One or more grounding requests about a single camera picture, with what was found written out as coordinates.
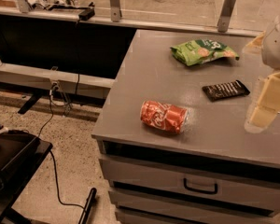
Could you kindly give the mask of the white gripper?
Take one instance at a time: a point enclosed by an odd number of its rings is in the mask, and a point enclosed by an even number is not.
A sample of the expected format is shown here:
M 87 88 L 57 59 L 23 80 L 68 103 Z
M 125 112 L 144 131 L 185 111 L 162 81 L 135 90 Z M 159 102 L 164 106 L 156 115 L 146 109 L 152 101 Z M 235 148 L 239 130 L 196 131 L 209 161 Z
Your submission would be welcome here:
M 280 70 L 280 13 L 262 32 L 243 48 L 243 53 L 261 54 L 263 63 Z M 280 112 L 280 71 L 259 80 L 247 124 L 254 129 L 266 129 Z

